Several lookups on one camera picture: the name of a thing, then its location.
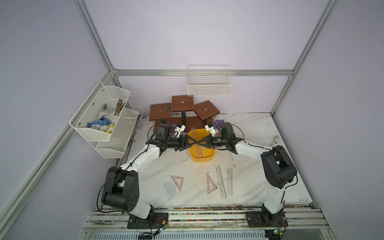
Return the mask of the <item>long pink stencil ruler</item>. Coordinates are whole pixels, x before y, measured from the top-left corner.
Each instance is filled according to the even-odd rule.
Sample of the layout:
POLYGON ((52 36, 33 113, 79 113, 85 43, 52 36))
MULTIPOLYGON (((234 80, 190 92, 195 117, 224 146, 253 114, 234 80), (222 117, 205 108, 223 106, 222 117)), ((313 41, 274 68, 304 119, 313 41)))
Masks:
MULTIPOLYGON (((193 139, 198 141, 198 135, 197 135, 196 128, 191 128, 191 133, 192 133, 193 139)), ((201 146, 199 146, 198 144, 195 144, 194 146, 195 146, 196 155, 197 155, 196 158, 197 159, 202 159, 203 158, 203 154, 202 154, 201 146)))

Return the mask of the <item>yellow plastic storage box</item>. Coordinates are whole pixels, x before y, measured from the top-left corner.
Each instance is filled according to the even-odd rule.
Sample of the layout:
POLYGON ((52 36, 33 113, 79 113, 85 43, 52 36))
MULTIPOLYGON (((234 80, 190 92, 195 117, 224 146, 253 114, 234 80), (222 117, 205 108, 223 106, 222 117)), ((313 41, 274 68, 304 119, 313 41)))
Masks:
MULTIPOLYGON (((210 134, 211 133, 206 129, 191 128, 191 130, 188 133, 188 136, 192 137, 194 140, 199 141, 210 134)), ((193 145, 190 148, 190 156, 193 159, 193 161, 197 163, 209 162, 214 158, 215 154, 216 154, 216 151, 214 149, 212 148, 208 149, 197 144, 193 145)))

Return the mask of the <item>tall pink set square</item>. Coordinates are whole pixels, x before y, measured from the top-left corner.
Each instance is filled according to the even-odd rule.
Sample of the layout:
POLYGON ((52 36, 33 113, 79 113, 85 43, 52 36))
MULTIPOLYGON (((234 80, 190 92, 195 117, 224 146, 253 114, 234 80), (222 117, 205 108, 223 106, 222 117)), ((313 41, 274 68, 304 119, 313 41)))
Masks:
POLYGON ((209 195, 213 191, 217 190, 218 187, 214 183, 213 179, 209 175, 209 173, 206 173, 206 183, 207 183, 207 194, 209 195))

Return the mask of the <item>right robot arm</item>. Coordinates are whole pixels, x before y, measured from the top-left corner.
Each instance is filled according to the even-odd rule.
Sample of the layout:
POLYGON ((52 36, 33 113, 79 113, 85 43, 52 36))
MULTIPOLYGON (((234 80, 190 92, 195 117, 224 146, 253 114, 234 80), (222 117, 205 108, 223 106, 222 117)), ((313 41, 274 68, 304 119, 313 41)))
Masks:
POLYGON ((223 147, 233 154, 243 155, 261 161, 265 178, 269 184, 267 198, 262 205, 263 212, 270 216, 283 212, 287 188, 298 183, 298 170, 281 145, 262 147, 236 136, 234 125, 221 124, 221 135, 205 137, 202 142, 207 148, 223 147))

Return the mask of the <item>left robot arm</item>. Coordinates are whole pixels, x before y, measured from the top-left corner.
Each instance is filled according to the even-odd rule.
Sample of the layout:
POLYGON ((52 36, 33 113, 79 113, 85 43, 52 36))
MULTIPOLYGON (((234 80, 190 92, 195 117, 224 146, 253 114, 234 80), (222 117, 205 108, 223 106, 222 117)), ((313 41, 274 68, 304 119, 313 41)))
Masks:
POLYGON ((96 206, 104 213, 103 206, 114 208, 135 217, 146 219, 153 212, 153 207, 140 198, 139 173, 158 159, 167 149, 183 151, 198 143, 189 135, 182 135, 183 127, 159 124, 157 132, 152 134, 143 150, 133 159, 120 167, 111 167, 101 187, 96 206))

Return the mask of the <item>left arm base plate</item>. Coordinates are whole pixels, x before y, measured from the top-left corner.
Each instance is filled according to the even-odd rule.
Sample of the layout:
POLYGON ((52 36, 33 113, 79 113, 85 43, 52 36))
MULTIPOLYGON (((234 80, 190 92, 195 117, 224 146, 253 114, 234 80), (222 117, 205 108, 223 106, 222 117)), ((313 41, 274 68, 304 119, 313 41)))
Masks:
POLYGON ((168 224, 168 213, 150 213, 146 219, 130 215, 127 229, 152 229, 157 230, 168 224))

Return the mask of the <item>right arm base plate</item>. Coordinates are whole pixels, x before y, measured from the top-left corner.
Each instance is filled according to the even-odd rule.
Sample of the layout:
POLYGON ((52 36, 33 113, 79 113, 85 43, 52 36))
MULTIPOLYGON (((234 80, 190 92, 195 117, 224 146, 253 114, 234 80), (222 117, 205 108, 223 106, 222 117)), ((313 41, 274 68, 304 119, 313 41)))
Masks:
POLYGON ((250 228, 285 228, 288 226, 286 216, 282 211, 275 214, 268 211, 246 212, 246 220, 250 228))

